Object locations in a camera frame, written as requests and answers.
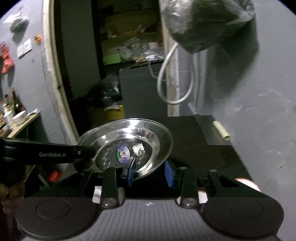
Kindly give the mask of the white ceramic bowl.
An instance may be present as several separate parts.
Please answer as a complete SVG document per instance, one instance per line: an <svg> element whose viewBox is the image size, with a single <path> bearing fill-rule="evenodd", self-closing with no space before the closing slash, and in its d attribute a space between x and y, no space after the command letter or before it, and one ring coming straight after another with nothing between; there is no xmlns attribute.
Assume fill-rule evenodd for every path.
<svg viewBox="0 0 296 241"><path fill-rule="evenodd" d="M249 179L246 179L246 178L236 178L235 180L247 185L248 187L251 187L253 189L255 189L256 191L261 191L259 186L256 185L253 181L249 180ZM207 197L207 193L206 191L203 191L203 190L199 190L198 191L198 194L199 194L199 203L202 204L202 203L206 203L208 201L208 197Z"/></svg>

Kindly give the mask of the steel plate with sticker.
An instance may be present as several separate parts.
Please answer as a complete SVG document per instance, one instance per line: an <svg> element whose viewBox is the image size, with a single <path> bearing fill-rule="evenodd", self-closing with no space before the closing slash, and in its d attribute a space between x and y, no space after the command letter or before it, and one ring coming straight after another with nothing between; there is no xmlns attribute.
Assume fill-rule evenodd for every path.
<svg viewBox="0 0 296 241"><path fill-rule="evenodd" d="M128 118L91 129L78 141L95 149L92 169L123 168L135 161L135 179L149 175L169 157L173 148L169 129L154 120Z"/></svg>

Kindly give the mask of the wooden side shelf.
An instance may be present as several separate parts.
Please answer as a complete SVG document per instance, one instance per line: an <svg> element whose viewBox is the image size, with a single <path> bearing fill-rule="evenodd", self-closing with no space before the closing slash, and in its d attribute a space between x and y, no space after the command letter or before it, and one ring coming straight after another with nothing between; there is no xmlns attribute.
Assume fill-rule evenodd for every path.
<svg viewBox="0 0 296 241"><path fill-rule="evenodd" d="M4 126L1 129L1 138L15 138L21 131L29 126L37 117L39 113L29 113L27 114L26 122L22 125L16 125L13 123L11 126Z"/></svg>

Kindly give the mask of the white bowl on shelf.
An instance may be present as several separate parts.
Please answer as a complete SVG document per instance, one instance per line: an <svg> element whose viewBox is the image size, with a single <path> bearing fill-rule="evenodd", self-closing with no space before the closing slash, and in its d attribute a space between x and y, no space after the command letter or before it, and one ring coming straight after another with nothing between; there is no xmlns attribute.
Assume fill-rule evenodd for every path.
<svg viewBox="0 0 296 241"><path fill-rule="evenodd" d="M24 110L19 112L13 117L13 122L19 126L26 122L26 118L27 118L27 112Z"/></svg>

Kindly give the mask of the white pump bottle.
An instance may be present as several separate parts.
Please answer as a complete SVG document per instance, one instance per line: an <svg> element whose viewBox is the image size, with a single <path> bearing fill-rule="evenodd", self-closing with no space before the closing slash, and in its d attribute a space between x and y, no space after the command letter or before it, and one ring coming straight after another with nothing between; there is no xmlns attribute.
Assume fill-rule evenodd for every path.
<svg viewBox="0 0 296 241"><path fill-rule="evenodd" d="M13 120L13 112L11 110L8 110L7 108L4 110L4 119L6 121L6 124L8 126L11 126L13 123L14 123L14 120Z"/></svg>

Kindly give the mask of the dark glass bottle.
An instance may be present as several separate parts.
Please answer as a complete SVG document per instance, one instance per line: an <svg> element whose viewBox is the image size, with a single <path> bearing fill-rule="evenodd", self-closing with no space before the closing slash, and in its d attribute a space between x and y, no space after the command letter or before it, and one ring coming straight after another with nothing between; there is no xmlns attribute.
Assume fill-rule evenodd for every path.
<svg viewBox="0 0 296 241"><path fill-rule="evenodd" d="M11 93L14 101L14 113L19 114L20 112L25 111L26 109L21 103L21 101L19 100L14 88L11 88Z"/></svg>

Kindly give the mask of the yellow bin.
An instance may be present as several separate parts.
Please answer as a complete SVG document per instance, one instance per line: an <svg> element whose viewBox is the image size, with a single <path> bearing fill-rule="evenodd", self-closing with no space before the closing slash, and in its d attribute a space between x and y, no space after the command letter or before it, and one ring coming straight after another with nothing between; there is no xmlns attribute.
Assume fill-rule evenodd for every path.
<svg viewBox="0 0 296 241"><path fill-rule="evenodd" d="M114 104L103 110L104 116L108 121L125 119L125 110L122 104Z"/></svg>

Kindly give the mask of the black garbage bag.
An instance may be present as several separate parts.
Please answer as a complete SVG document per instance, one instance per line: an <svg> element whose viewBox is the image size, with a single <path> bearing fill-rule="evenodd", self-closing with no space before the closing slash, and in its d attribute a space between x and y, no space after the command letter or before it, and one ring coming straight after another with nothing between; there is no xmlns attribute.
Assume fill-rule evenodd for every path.
<svg viewBox="0 0 296 241"><path fill-rule="evenodd" d="M117 108L122 102L119 77L109 74L97 85L98 103L101 109Z"/></svg>

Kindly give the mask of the dark grey cabinet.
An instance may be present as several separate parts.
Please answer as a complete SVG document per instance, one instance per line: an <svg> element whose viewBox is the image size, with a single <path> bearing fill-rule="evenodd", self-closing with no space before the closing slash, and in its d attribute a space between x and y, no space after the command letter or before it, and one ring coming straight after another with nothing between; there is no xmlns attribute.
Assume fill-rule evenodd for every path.
<svg viewBox="0 0 296 241"><path fill-rule="evenodd" d="M161 63L119 70L122 105L126 118L165 118L167 105L157 92Z"/></svg>

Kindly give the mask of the green box on shelf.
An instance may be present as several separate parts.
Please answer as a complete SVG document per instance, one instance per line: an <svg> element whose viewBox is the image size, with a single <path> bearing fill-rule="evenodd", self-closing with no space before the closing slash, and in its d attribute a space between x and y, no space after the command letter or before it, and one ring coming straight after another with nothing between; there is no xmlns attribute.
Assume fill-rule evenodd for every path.
<svg viewBox="0 0 296 241"><path fill-rule="evenodd" d="M121 63L120 54L104 56L102 60L104 65Z"/></svg>

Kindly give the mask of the plastic bag hanging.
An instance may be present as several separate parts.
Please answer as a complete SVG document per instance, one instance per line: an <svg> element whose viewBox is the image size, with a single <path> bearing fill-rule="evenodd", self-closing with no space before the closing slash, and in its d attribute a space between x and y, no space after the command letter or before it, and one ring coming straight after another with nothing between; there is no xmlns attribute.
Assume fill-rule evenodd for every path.
<svg viewBox="0 0 296 241"><path fill-rule="evenodd" d="M162 10L171 37L189 53L225 41L254 16L253 1L165 1Z"/></svg>

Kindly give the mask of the red bag on wall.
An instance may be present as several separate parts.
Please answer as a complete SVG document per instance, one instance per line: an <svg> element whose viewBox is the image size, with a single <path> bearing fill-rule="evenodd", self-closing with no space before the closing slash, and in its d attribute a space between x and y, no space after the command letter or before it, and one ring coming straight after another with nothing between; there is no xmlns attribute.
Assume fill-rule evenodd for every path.
<svg viewBox="0 0 296 241"><path fill-rule="evenodd" d="M14 68L15 63L10 57L10 48L5 42L1 43L1 59L3 61L1 73L8 74Z"/></svg>

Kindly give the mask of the white wall switch plate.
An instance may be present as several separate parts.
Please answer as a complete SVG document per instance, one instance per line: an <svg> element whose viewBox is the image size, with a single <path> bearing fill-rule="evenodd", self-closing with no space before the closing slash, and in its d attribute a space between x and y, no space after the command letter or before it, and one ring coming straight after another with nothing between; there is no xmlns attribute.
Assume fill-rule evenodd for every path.
<svg viewBox="0 0 296 241"><path fill-rule="evenodd" d="M25 54L29 53L32 50L32 41L31 39L26 40L23 44L20 44L17 49L17 57L21 58Z"/></svg>

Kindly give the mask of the orange wall hook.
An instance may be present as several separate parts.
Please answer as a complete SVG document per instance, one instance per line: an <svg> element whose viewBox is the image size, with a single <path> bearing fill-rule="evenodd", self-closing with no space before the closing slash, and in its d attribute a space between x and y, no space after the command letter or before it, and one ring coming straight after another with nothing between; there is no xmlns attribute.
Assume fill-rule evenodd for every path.
<svg viewBox="0 0 296 241"><path fill-rule="evenodd" d="M34 41L37 45L40 45L42 42L42 35L41 34L37 34L36 36L34 36Z"/></svg>

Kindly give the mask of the small bag on wall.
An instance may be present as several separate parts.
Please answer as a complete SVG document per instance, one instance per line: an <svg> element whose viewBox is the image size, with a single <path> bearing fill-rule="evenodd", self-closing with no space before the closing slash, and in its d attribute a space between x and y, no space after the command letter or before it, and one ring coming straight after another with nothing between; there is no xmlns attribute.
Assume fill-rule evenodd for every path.
<svg viewBox="0 0 296 241"><path fill-rule="evenodd" d="M19 33L22 32L26 25L28 24L28 20L26 17L16 17L10 24L10 32L11 33Z"/></svg>

